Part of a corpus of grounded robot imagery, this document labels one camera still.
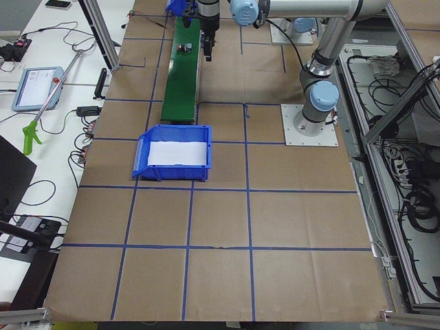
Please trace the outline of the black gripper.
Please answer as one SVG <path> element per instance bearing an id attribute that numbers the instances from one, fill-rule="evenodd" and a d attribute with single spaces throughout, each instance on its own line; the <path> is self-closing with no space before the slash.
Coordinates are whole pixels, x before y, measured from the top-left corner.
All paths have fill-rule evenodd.
<path id="1" fill-rule="evenodd" d="M 182 22 L 189 28 L 193 19 L 199 19 L 203 33 L 203 55 L 205 60 L 212 60 L 212 49 L 215 46 L 215 34 L 219 29 L 220 3 L 219 0 L 187 1 L 187 7 L 182 12 Z"/>

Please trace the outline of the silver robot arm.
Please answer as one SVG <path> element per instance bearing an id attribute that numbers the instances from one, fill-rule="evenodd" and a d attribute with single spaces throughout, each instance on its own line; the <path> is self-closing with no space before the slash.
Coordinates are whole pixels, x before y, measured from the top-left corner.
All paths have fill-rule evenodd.
<path id="1" fill-rule="evenodd" d="M 333 64 L 354 25 L 354 21 L 330 18 L 311 60 L 300 72 L 305 103 L 294 118 L 294 126 L 305 136 L 320 135 L 326 125 L 327 116 L 338 103 L 340 92 L 330 81 L 330 77 Z"/>
<path id="2" fill-rule="evenodd" d="M 325 70 L 332 66 L 345 39 L 357 21 L 374 17 L 387 1 L 231 1 L 231 17 L 240 26 L 262 26 L 272 18 L 328 18 L 329 24 L 321 35 L 310 65 Z M 182 22 L 188 28 L 198 19 L 203 42 L 208 45 L 205 56 L 210 61 L 215 33 L 219 29 L 218 1 L 188 1 L 182 12 Z"/>

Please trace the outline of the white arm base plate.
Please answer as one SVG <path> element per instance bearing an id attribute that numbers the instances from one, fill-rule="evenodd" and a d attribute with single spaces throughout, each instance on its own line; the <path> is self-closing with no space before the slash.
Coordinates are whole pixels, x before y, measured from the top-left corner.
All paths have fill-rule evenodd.
<path id="1" fill-rule="evenodd" d="M 280 30 L 270 24 L 272 43 L 275 45 L 289 44 L 288 38 L 299 46 L 311 45 L 313 39 L 311 31 L 315 28 L 316 21 L 313 18 L 277 18 L 272 19 Z"/>
<path id="2" fill-rule="evenodd" d="M 280 109 L 287 146 L 338 147 L 330 114 L 324 122 L 313 123 L 303 116 L 302 104 L 281 104 Z"/>

